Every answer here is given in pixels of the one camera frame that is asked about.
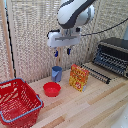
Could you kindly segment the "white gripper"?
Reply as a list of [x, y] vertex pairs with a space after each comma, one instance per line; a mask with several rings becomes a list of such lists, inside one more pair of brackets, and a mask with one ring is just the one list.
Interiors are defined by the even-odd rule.
[[[80, 33], [79, 32], [73, 32], [71, 34], [68, 34], [67, 32], [61, 33], [61, 30], [53, 30], [49, 31], [47, 34], [47, 45], [50, 48], [56, 48], [56, 47], [63, 47], [63, 46], [71, 46], [76, 45], [80, 42]], [[71, 49], [67, 49], [67, 54], [70, 55]], [[58, 56], [58, 50], [55, 49], [54, 56]]]

